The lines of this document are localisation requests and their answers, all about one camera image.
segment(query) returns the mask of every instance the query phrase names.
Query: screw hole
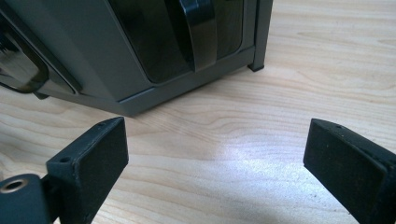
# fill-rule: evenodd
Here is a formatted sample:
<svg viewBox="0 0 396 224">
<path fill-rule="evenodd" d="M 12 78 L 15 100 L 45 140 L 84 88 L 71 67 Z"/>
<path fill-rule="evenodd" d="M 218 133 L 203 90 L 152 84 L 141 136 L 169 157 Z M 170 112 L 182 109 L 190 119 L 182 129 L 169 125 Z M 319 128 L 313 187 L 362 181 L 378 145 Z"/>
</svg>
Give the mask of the screw hole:
<svg viewBox="0 0 396 224">
<path fill-rule="evenodd" d="M 2 188 L 0 188 L 0 192 L 2 193 L 12 193 L 15 192 L 19 189 L 22 189 L 27 185 L 27 179 L 17 179 L 14 181 L 11 181 L 4 185 Z"/>
<path fill-rule="evenodd" d="M 69 162 L 70 160 L 71 160 L 70 157 L 63 157 L 63 158 L 61 158 L 59 161 L 60 161 L 60 162 Z"/>
</svg>

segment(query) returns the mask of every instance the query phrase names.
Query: dark gray casing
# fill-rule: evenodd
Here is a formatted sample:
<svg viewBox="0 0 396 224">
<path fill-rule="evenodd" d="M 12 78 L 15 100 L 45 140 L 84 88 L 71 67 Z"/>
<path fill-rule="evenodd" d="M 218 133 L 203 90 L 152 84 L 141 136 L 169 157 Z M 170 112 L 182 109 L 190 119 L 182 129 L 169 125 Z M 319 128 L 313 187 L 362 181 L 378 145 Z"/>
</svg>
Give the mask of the dark gray casing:
<svg viewBox="0 0 396 224">
<path fill-rule="evenodd" d="M 2 15 L 49 62 L 74 94 L 38 93 L 132 116 L 240 67 L 263 68 L 273 0 L 245 0 L 238 51 L 198 72 L 151 82 L 106 1 L 5 0 Z"/>
</svg>

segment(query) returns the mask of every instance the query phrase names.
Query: black rubber foot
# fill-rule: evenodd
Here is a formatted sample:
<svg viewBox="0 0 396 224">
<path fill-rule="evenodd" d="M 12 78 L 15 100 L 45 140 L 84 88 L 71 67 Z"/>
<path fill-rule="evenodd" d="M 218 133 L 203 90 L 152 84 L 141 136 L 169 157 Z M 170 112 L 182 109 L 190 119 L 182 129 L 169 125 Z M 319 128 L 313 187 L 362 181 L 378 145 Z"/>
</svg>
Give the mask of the black rubber foot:
<svg viewBox="0 0 396 224">
<path fill-rule="evenodd" d="M 253 64 L 250 64 L 247 67 L 250 68 L 251 71 L 257 72 L 257 71 L 262 70 L 264 68 L 264 64 L 262 66 L 253 66 Z"/>
<path fill-rule="evenodd" d="M 43 93 L 39 92 L 33 92 L 33 94 L 39 99 L 39 100 L 44 100 L 47 99 L 49 96 Z"/>
</svg>

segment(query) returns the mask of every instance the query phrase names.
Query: wood grain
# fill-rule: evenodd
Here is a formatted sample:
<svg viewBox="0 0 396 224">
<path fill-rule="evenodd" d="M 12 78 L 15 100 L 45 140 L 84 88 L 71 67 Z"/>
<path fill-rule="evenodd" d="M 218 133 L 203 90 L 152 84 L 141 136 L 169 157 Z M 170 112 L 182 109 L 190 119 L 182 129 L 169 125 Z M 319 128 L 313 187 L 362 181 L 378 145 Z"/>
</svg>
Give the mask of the wood grain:
<svg viewBox="0 0 396 224">
<path fill-rule="evenodd" d="M 303 167 L 312 118 L 396 153 L 396 2 L 276 0 L 265 69 L 126 120 L 130 164 L 95 223 L 356 223 Z M 4 178 L 117 115 L 0 90 Z"/>
</svg>

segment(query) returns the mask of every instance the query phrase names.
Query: wooden surface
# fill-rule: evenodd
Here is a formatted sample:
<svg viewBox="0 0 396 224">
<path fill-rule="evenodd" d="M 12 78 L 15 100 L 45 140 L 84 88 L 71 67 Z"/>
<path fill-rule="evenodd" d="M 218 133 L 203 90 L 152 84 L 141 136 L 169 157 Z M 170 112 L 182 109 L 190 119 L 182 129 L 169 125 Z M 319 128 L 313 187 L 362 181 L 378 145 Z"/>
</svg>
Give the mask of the wooden surface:
<svg viewBox="0 0 396 224">
<path fill-rule="evenodd" d="M 126 120 L 130 163 L 95 223 L 356 223 L 303 167 L 312 118 L 396 153 L 396 2 L 275 0 L 266 67 Z M 0 90 L 4 178 L 117 115 Z"/>
</svg>

